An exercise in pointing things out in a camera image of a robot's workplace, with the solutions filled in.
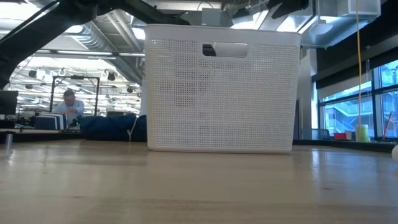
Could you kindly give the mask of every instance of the glass window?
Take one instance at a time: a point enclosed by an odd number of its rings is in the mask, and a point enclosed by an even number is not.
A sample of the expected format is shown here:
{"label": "glass window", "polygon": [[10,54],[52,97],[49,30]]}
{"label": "glass window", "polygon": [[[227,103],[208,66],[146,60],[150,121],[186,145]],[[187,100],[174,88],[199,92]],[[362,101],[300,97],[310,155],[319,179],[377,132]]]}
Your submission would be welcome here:
{"label": "glass window", "polygon": [[[371,90],[372,90],[372,81],[368,81],[361,85],[361,93],[366,92],[366,91],[371,91]],[[346,97],[346,96],[357,95],[358,93],[359,93],[359,85],[349,88],[347,90],[341,91],[339,93],[335,93],[331,96],[328,96],[328,97],[324,98],[323,101],[325,102],[325,101],[335,100],[335,99]]]}
{"label": "glass window", "polygon": [[[325,129],[330,135],[355,131],[359,124],[359,100],[348,100],[324,106]],[[361,99],[361,124],[369,125],[369,135],[374,137],[373,103],[371,97]]]}
{"label": "glass window", "polygon": [[387,137],[398,137],[398,91],[384,93],[382,95],[382,117],[383,117],[383,134],[385,133],[387,124]]}
{"label": "glass window", "polygon": [[387,87],[398,84],[398,60],[380,66],[381,86]]}

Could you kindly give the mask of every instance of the blue bean bag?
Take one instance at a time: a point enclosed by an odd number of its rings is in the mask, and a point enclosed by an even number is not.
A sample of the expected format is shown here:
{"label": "blue bean bag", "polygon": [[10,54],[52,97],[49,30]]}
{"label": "blue bean bag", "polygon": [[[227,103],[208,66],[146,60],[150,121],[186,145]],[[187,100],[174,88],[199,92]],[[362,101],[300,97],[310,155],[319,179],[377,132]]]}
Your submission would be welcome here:
{"label": "blue bean bag", "polygon": [[97,141],[147,141],[147,116],[134,114],[112,116],[90,116],[79,120],[85,139]]}

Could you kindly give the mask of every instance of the wooden table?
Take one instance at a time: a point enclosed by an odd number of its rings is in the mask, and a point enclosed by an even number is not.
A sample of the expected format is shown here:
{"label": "wooden table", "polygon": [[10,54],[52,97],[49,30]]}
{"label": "wooden table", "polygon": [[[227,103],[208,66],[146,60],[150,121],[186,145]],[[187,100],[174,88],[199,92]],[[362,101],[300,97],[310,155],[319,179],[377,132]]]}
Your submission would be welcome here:
{"label": "wooden table", "polygon": [[398,223],[398,164],[383,153],[149,152],[54,141],[0,151],[0,223]]}

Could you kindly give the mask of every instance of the man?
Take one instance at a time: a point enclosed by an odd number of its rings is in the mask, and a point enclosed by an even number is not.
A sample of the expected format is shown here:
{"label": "man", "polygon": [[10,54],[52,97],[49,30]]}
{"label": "man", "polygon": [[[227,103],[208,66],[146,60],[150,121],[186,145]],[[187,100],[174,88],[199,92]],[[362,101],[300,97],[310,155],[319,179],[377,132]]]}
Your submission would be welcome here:
{"label": "man", "polygon": [[64,103],[58,104],[53,113],[68,115],[68,123],[70,124],[77,116],[83,117],[85,105],[82,101],[76,100],[75,93],[67,90],[63,93]]}

